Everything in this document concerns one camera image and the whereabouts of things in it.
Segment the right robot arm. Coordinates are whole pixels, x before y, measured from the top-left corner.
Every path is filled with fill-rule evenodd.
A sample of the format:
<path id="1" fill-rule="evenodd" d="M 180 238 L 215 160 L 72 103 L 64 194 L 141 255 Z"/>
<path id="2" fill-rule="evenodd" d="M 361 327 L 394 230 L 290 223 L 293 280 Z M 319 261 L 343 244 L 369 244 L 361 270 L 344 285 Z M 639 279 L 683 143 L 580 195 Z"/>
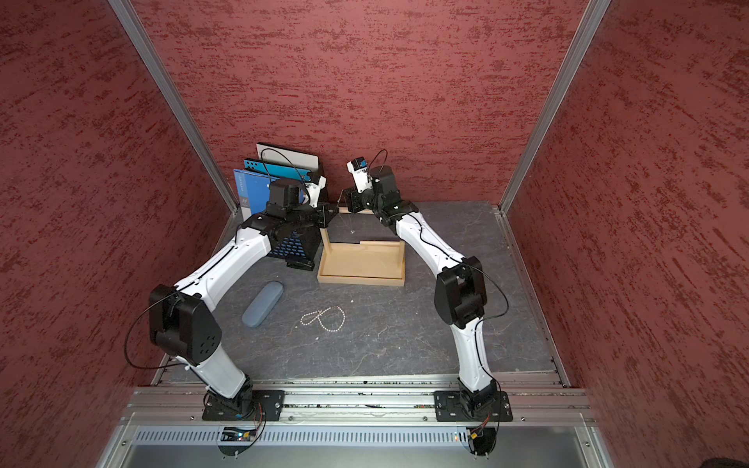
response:
<path id="1" fill-rule="evenodd" d="M 354 181 L 343 191 L 347 210 L 372 211 L 435 276 L 435 309 L 450 327 L 458 355 L 460 407 L 470 419 L 488 419 L 501 401 L 501 387 L 489 370 L 484 344 L 488 295 L 481 262 L 453 249 L 429 226 L 419 208 L 402 197 L 390 167 L 372 168 L 356 158 L 347 163 L 347 170 Z"/>

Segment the aluminium corner post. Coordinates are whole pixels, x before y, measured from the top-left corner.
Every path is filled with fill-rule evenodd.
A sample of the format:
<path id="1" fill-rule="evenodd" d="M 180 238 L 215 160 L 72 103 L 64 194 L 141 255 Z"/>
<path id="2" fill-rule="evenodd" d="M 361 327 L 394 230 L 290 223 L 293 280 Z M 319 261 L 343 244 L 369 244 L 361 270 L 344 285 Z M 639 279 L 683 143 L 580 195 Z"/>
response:
<path id="1" fill-rule="evenodd" d="M 572 83 L 577 75 L 580 65 L 602 23 L 609 7 L 610 0 L 590 0 L 583 11 L 579 26 L 571 40 L 570 46 L 563 58 L 552 87 L 544 101 L 543 107 L 538 115 L 538 120 L 532 129 L 528 143 L 519 159 L 518 166 L 509 181 L 509 185 L 499 203 L 499 212 L 508 216 L 523 181 L 526 179 L 536 154 L 540 150 L 543 141 L 551 128 Z"/>
<path id="2" fill-rule="evenodd" d="M 214 186 L 218 189 L 222 200 L 224 200 L 230 212 L 235 215 L 239 211 L 238 198 L 226 181 L 212 151 L 203 138 L 185 101 L 181 97 L 176 84 L 148 37 L 133 3 L 125 0 L 108 0 L 107 3 L 113 9 L 120 25 L 122 25 L 130 41 L 135 46 L 140 59 L 166 100 L 168 107 L 170 107 L 173 115 L 176 117 L 181 130 L 185 133 Z"/>

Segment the right aluminium corner post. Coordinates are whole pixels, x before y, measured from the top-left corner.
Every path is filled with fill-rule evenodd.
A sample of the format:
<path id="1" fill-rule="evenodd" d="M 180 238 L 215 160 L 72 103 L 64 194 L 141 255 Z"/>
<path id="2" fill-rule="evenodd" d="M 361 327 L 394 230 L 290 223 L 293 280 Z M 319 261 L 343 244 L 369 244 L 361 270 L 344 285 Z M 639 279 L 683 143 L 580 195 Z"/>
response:
<path id="1" fill-rule="evenodd" d="M 536 154 L 540 150 L 543 141 L 551 128 L 572 83 L 577 75 L 580 65 L 602 23 L 609 7 L 610 0 L 590 0 L 583 11 L 579 26 L 571 40 L 570 46 L 563 58 L 552 87 L 544 101 L 543 107 L 538 115 L 538 120 L 532 129 L 528 143 L 519 159 L 518 166 L 509 181 L 509 185 L 499 203 L 499 212 L 508 216 L 523 181 L 526 179 Z"/>

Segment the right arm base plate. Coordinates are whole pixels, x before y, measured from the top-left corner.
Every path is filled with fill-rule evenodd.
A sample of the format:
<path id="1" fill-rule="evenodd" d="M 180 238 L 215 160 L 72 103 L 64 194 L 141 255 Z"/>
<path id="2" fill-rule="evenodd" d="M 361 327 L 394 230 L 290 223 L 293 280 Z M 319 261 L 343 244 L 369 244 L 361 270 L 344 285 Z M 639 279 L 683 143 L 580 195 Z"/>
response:
<path id="1" fill-rule="evenodd" d="M 480 409 L 474 415 L 464 409 L 458 391 L 436 391 L 434 406 L 436 419 L 440 422 L 483 422 L 486 419 L 489 422 L 512 422 L 514 419 L 508 394 L 504 391 L 499 392 L 499 399 L 489 409 Z"/>

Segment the black stapler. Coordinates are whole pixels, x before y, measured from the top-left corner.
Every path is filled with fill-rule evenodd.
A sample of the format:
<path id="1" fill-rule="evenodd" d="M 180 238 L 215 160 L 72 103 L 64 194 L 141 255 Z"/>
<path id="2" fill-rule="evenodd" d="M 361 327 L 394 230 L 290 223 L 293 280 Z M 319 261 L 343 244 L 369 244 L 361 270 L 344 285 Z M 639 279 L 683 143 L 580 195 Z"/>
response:
<path id="1" fill-rule="evenodd" d="M 287 259 L 286 267 L 302 271 L 313 271 L 315 268 L 314 261 L 308 259 Z"/>

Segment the left aluminium corner post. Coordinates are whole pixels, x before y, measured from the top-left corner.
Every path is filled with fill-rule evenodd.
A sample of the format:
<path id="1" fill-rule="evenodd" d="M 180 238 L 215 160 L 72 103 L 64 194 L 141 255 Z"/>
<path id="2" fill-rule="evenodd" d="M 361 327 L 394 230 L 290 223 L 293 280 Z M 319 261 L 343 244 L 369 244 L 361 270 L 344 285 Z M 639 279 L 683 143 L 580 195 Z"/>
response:
<path id="1" fill-rule="evenodd" d="M 135 46 L 140 59 L 166 100 L 168 107 L 170 107 L 173 115 L 176 117 L 181 130 L 185 133 L 214 186 L 218 189 L 222 200 L 224 200 L 230 212 L 235 215 L 239 211 L 238 198 L 226 181 L 212 151 L 203 138 L 185 101 L 181 97 L 176 84 L 148 37 L 133 3 L 125 0 L 108 0 L 107 3 L 113 9 L 120 25 L 122 25 L 130 41 Z"/>

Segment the white folder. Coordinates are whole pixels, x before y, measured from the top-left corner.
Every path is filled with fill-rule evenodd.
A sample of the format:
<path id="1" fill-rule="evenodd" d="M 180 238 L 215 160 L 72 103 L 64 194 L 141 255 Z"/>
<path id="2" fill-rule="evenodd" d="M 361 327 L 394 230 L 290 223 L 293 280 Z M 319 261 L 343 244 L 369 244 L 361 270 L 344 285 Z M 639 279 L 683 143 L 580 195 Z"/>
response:
<path id="1" fill-rule="evenodd" d="M 321 170 L 320 161 L 317 156 L 269 144 L 257 144 L 257 159 L 261 162 L 291 166 L 296 169 L 306 169 L 310 173 Z"/>

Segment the blue-grey glasses case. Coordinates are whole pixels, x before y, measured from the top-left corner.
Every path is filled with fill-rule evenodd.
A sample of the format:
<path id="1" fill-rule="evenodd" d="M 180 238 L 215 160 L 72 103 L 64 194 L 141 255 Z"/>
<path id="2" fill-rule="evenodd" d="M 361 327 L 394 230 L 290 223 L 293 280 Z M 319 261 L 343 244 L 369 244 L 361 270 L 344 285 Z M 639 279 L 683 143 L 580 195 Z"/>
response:
<path id="1" fill-rule="evenodd" d="M 282 283 L 272 281 L 257 293 L 242 316 L 242 323 L 251 329 L 258 328 L 268 317 L 284 294 Z"/>

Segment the black mesh file organizer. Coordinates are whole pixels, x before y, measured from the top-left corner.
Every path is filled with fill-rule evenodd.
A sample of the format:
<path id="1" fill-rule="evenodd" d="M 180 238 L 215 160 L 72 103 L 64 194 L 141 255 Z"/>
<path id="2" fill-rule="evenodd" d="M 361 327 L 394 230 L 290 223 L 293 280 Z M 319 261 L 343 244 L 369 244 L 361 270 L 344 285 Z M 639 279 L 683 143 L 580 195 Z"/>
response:
<path id="1" fill-rule="evenodd" d="M 323 176 L 320 172 L 313 176 Z M 329 203 L 327 185 L 320 194 L 319 203 Z M 308 259 L 314 261 L 316 252 L 322 242 L 320 229 L 317 227 L 316 209 L 308 205 L 306 193 L 302 196 L 302 206 L 295 212 L 290 227 L 280 227 L 269 232 L 255 228 L 238 229 L 235 243 L 240 245 L 250 233 L 263 237 L 263 254 L 275 259 Z"/>

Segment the wooden jewelry display stand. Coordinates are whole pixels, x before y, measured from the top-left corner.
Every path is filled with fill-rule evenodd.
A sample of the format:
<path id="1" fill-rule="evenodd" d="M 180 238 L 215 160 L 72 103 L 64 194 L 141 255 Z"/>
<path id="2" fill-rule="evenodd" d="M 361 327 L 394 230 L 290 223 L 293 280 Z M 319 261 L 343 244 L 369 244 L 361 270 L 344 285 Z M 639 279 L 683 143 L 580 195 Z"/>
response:
<path id="1" fill-rule="evenodd" d="M 331 242 L 321 228 L 323 253 L 317 273 L 321 284 L 403 287 L 406 279 L 403 241 Z"/>

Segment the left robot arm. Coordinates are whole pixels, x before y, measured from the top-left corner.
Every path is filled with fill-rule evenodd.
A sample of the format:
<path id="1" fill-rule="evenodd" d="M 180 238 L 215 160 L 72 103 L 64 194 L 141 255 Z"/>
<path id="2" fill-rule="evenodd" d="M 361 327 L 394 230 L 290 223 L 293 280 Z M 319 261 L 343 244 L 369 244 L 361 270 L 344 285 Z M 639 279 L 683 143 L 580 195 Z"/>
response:
<path id="1" fill-rule="evenodd" d="M 222 348 L 214 310 L 222 297 L 264 257 L 311 271 L 321 228 L 337 215 L 324 193 L 325 177 L 277 179 L 263 212 L 242 222 L 234 237 L 206 263 L 173 286 L 149 296 L 149 339 L 187 366 L 207 386 L 206 420 L 248 420 L 263 407 L 253 398 L 251 378 Z"/>

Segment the teal folder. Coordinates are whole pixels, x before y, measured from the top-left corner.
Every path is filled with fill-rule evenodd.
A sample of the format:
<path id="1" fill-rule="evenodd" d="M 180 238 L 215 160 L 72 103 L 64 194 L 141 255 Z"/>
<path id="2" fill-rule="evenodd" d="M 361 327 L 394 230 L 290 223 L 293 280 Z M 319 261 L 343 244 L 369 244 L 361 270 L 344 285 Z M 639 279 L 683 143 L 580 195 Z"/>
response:
<path id="1" fill-rule="evenodd" d="M 297 179 L 304 183 L 310 183 L 311 173 L 306 169 L 296 169 L 291 166 L 253 159 L 246 159 L 244 168 L 235 171 L 235 182 L 241 191 L 250 192 L 263 187 L 267 188 L 271 181 L 277 179 Z"/>

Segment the aluminium rail frame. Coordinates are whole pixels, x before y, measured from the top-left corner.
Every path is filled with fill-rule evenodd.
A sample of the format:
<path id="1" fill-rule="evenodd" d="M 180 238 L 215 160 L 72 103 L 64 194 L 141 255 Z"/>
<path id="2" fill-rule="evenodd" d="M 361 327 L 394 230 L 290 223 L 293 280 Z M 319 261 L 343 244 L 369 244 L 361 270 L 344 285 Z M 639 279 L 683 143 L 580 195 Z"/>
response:
<path id="1" fill-rule="evenodd" d="M 569 429 L 585 467 L 612 460 L 586 390 L 565 384 L 555 372 L 499 372 L 513 412 L 502 430 Z M 458 391 L 453 374 L 271 379 L 254 390 L 283 390 L 278 421 L 204 421 L 205 388 L 195 382 L 140 387 L 125 409 L 101 467 L 122 467 L 138 447 L 210 447 L 226 458 L 251 448 L 318 446 L 415 449 L 467 446 L 473 421 L 440 422 L 434 393 Z"/>

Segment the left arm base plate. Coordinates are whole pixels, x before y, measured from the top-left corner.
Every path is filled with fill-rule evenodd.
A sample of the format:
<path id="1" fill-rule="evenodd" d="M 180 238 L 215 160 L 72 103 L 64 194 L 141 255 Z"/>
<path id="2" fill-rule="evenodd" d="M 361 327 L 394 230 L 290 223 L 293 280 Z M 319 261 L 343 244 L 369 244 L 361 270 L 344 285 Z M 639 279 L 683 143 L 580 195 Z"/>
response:
<path id="1" fill-rule="evenodd" d="M 283 390 L 245 390 L 235 397 L 220 396 L 209 390 L 204 398 L 204 421 L 278 421 L 284 406 Z"/>

